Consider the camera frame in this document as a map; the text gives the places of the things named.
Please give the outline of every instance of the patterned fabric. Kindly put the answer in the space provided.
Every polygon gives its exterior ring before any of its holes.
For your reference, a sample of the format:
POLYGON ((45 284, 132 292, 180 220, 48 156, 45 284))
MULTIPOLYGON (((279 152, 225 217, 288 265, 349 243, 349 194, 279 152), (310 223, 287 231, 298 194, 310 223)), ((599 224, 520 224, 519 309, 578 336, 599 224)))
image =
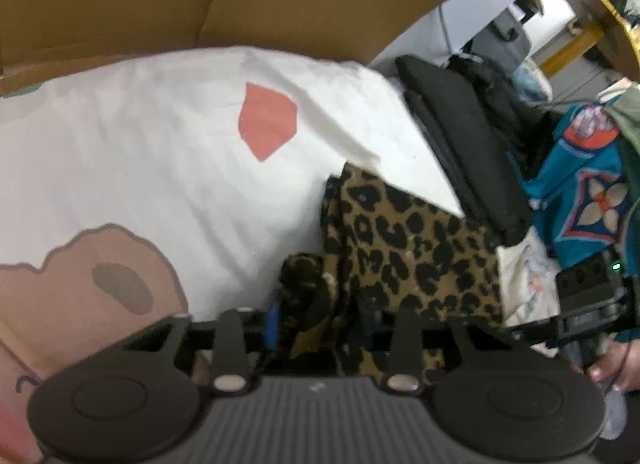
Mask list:
POLYGON ((523 182, 534 224, 563 269, 618 243, 630 209, 620 131, 603 108, 572 106, 538 176, 523 182))
MULTIPOLYGON (((620 128, 621 137, 616 141, 624 168, 629 198, 633 203, 640 201, 640 88, 631 85, 620 97, 605 107, 620 128)), ((640 274, 640 213, 635 205, 629 219, 629 229, 625 238, 626 269, 629 274, 640 274)))
POLYGON ((558 261, 548 257, 536 228, 514 247, 498 247, 504 324, 520 325, 560 313, 558 261))
MULTIPOLYGON (((280 346, 267 371, 380 377, 386 354, 350 341, 354 301, 408 307, 444 320, 451 312, 502 322, 496 241, 460 219, 346 164, 330 178, 321 210, 324 255, 285 260, 280 282, 280 346)), ((426 368, 443 363, 425 351, 426 368)))

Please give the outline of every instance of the camera rig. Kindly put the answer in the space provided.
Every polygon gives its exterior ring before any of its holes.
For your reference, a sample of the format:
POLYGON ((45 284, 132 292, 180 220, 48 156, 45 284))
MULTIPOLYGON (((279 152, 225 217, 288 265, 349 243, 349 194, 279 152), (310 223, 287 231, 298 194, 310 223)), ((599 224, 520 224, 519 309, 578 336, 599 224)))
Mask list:
POLYGON ((388 351, 380 382, 255 375, 248 354, 273 344, 268 313, 169 317, 49 378, 29 422, 51 464, 590 462, 602 391, 530 345, 552 342, 590 364, 602 336, 638 324, 639 282, 622 276, 612 249, 557 281, 561 314, 500 330, 358 303, 353 336, 388 351), (446 361, 431 381, 430 348, 446 361), (190 377, 203 350, 212 350, 206 386, 190 377))

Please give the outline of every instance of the metal screw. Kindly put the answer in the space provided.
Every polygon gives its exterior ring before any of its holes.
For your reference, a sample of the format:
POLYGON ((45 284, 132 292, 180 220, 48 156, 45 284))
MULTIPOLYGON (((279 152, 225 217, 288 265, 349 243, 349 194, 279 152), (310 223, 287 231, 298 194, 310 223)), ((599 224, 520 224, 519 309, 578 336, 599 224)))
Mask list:
POLYGON ((213 387, 220 392, 239 392, 246 386, 246 379, 236 374, 225 374, 213 380, 213 387))
POLYGON ((386 386, 396 392, 415 392, 420 388, 420 381, 408 374, 396 374, 388 378, 386 386))

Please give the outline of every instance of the fingers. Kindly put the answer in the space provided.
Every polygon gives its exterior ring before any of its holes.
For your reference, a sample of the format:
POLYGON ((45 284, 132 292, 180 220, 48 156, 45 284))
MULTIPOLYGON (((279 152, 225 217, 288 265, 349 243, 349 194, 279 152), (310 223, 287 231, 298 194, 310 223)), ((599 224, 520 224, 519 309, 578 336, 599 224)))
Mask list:
POLYGON ((640 344, 637 340, 633 341, 625 360, 627 348, 628 343, 612 341, 609 344, 607 354, 588 370, 594 383, 608 384, 617 376, 613 387, 620 392, 628 392, 640 387, 640 344))

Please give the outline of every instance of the leopard print blanket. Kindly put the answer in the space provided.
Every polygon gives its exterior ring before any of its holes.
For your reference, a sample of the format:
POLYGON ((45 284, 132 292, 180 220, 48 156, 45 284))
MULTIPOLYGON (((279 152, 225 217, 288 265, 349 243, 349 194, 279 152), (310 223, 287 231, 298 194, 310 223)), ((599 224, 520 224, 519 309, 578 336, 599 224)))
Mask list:
MULTIPOLYGON (((502 322, 497 242, 484 226, 350 164, 327 181, 320 224, 324 255, 283 263, 280 345, 264 371, 380 378, 388 354, 348 340, 356 298, 428 319, 455 311, 502 322)), ((442 351, 424 360, 428 370, 444 364, 442 351)))

